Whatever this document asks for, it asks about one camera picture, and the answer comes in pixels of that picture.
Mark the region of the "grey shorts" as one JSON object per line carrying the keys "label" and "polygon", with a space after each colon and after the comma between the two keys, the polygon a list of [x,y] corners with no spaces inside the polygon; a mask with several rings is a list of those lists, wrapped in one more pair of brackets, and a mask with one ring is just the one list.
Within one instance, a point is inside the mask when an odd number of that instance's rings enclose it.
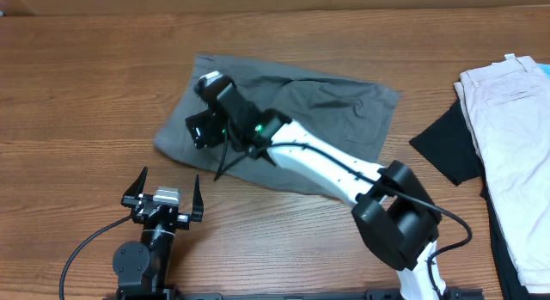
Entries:
{"label": "grey shorts", "polygon": [[196,149],[185,125],[187,117],[206,110],[193,86],[214,70],[230,76],[240,93],[260,109],[277,109],[316,137],[368,162],[377,162],[400,99],[399,93],[379,83],[254,58],[199,54],[190,85],[154,145],[177,162],[210,171],[217,170],[222,156],[238,156],[220,146]]}

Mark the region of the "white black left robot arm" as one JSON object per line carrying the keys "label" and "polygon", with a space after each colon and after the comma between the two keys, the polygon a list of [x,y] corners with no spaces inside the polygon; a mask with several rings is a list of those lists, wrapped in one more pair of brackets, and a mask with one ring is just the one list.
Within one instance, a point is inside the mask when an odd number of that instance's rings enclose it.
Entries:
{"label": "white black left robot arm", "polygon": [[113,255],[113,270],[118,276],[118,299],[182,299],[179,289],[167,283],[170,257],[177,230],[188,230],[191,222],[203,219],[199,178],[192,193],[192,212],[181,213],[180,190],[158,187],[144,192],[148,169],[124,192],[121,204],[131,210],[133,223],[143,226],[138,241],[122,244]]}

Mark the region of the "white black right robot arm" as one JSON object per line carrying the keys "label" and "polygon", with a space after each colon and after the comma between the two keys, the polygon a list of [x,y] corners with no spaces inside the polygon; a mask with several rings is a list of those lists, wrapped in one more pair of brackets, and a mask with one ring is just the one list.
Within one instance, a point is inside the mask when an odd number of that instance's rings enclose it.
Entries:
{"label": "white black right robot arm", "polygon": [[263,158],[326,189],[351,207],[364,245],[393,268],[397,289],[370,289],[367,299],[481,299],[480,290],[449,287],[441,278],[437,257],[438,225],[449,217],[466,231],[469,225],[434,204],[407,165],[383,167],[333,147],[301,123],[276,109],[260,110],[237,89],[232,78],[214,70],[199,78],[195,94],[206,110],[186,118],[198,149],[234,143],[240,156],[221,162],[222,175],[246,158]]}

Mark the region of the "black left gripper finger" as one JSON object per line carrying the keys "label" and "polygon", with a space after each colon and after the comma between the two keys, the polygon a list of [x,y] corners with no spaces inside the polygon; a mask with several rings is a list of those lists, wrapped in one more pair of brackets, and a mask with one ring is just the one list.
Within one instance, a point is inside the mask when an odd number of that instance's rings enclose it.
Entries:
{"label": "black left gripper finger", "polygon": [[126,189],[126,191],[124,192],[123,194],[123,197],[124,198],[133,198],[133,199],[137,199],[139,197],[139,195],[143,192],[144,190],[144,185],[145,185],[145,182],[146,182],[146,178],[147,178],[147,174],[148,174],[148,168],[147,167],[143,167],[140,175],[138,176],[138,178]]}
{"label": "black left gripper finger", "polygon": [[194,190],[192,195],[192,213],[191,220],[193,222],[201,222],[204,215],[204,201],[200,191],[199,176],[196,175],[194,182]]}

